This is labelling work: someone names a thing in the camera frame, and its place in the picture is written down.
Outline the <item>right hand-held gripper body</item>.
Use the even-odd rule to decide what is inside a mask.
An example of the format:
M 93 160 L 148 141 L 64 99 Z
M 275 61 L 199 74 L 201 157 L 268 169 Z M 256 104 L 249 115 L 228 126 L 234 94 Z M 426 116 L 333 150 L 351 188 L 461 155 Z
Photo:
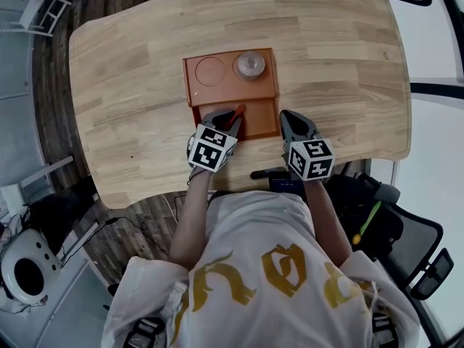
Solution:
M 311 136 L 282 137 L 282 157 L 292 180 L 319 181 L 331 174 L 336 157 L 328 138 L 319 132 Z

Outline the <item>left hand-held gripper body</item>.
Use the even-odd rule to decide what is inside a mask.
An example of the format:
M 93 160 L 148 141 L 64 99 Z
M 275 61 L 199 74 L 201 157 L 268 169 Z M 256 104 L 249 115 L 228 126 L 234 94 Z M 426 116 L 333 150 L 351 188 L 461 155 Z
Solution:
M 237 136 L 229 136 L 224 130 L 200 123 L 188 141 L 188 163 L 192 168 L 200 167 L 216 173 L 230 159 L 237 143 Z

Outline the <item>red object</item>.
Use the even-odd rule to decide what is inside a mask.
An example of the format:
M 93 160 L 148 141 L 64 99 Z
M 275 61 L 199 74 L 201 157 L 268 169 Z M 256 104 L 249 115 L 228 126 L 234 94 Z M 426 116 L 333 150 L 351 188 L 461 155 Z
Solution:
M 226 126 L 226 128 L 228 130 L 231 129 L 233 124 L 242 117 L 244 111 L 245 111 L 245 106 L 243 104 L 240 104 L 236 108 L 236 110 L 235 110 L 234 114 L 232 115 L 232 117 L 230 118 L 230 120 L 225 124 L 225 126 Z

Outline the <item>orange brown desk tray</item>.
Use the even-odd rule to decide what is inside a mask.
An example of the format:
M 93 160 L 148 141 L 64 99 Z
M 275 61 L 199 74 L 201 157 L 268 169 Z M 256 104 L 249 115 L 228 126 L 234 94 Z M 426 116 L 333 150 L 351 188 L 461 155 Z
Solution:
M 239 79 L 233 63 L 245 51 L 263 55 L 266 68 L 253 81 Z M 280 135 L 278 121 L 278 84 L 275 60 L 271 48 L 226 51 L 183 60 L 187 103 L 198 125 L 210 112 L 236 108 L 245 111 L 239 130 L 239 140 L 253 140 Z

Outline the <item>person's right forearm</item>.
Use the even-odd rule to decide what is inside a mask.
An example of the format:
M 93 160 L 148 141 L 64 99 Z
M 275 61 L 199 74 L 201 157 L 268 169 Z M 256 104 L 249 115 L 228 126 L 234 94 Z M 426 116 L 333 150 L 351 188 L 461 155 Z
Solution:
M 316 241 L 332 263 L 340 268 L 351 256 L 352 248 L 332 201 L 321 181 L 305 181 L 304 191 Z

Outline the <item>person's left forearm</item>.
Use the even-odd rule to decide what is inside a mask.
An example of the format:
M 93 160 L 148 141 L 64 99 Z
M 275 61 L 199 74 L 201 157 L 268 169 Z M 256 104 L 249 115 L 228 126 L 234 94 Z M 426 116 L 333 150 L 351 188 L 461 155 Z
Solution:
M 206 214 L 212 172 L 196 167 L 190 177 L 186 198 L 169 249 L 169 260 L 191 270 L 207 244 Z

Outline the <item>black phone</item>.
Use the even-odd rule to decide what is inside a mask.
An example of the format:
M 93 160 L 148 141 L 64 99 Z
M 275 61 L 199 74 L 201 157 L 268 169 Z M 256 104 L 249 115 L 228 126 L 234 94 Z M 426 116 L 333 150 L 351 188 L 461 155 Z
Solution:
M 301 196 L 305 193 L 301 180 L 293 180 L 291 174 L 287 171 L 269 172 L 269 189 L 276 193 L 288 193 Z

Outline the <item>clear plastic jar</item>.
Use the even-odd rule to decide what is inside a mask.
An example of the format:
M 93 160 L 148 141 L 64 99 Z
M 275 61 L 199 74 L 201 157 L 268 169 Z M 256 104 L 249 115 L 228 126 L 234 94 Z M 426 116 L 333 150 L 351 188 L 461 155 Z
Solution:
M 235 75 L 244 81 L 258 79 L 266 68 L 265 59 L 257 51 L 245 51 L 237 56 L 233 63 Z

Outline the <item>green stick with yellow ball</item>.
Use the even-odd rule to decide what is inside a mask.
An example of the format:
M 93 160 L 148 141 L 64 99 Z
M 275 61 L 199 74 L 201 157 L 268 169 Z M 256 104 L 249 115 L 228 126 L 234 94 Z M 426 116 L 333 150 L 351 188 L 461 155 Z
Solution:
M 374 206 L 372 207 L 366 221 L 361 225 L 358 233 L 356 233 L 353 238 L 352 238 L 352 244 L 353 245 L 358 245 L 361 242 L 362 236 L 368 226 L 370 225 L 370 222 L 372 219 L 375 217 L 376 213 L 378 212 L 379 208 L 381 207 L 382 201 L 377 201 Z

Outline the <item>person's white printed shirt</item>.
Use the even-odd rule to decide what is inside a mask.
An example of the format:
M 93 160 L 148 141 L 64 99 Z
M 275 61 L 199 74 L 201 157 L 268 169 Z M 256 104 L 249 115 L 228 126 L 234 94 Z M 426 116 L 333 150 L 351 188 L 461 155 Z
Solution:
M 416 348 L 420 322 L 405 295 L 361 251 L 334 265 L 298 196 L 222 196 L 206 224 L 192 270 L 129 261 L 101 348 L 123 348 L 136 322 L 155 316 L 165 322 L 167 348 L 381 348 L 375 317 L 398 348 Z

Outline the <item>black mesh office chair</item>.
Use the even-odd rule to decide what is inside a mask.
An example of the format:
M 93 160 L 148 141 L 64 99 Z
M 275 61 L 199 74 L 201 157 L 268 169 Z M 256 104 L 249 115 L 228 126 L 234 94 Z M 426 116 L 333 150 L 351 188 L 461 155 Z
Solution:
M 413 298 L 426 300 L 443 284 L 454 267 L 447 249 L 439 248 L 443 227 L 398 206 L 397 188 L 363 173 L 356 178 L 333 175 L 326 190 L 352 248 L 378 260 L 398 287 L 410 286 Z M 353 245 L 377 201 L 381 207 L 361 242 Z

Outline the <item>white stool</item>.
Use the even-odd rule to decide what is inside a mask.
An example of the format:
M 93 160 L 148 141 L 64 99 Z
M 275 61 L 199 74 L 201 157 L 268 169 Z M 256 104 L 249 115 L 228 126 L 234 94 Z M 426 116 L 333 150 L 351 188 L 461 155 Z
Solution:
M 0 33 L 52 37 L 58 20 L 71 6 L 68 0 L 29 0 L 18 21 L 0 22 Z

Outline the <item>white round device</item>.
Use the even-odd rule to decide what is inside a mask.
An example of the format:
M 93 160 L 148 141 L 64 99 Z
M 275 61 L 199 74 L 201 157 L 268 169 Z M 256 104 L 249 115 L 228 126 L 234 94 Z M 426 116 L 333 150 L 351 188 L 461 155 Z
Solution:
M 0 271 L 8 292 L 19 302 L 35 305 L 47 297 L 61 273 L 61 263 L 46 239 L 31 228 L 21 232 L 4 250 Z

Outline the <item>black window frame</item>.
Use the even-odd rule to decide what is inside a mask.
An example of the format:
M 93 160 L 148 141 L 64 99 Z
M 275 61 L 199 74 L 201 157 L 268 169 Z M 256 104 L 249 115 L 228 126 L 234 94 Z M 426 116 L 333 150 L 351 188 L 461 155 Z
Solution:
M 442 0 L 448 12 L 452 29 L 457 42 L 459 60 L 457 64 L 463 72 L 462 78 L 457 78 L 457 84 L 412 82 L 411 91 L 414 94 L 427 96 L 443 96 L 464 101 L 464 11 L 456 0 Z

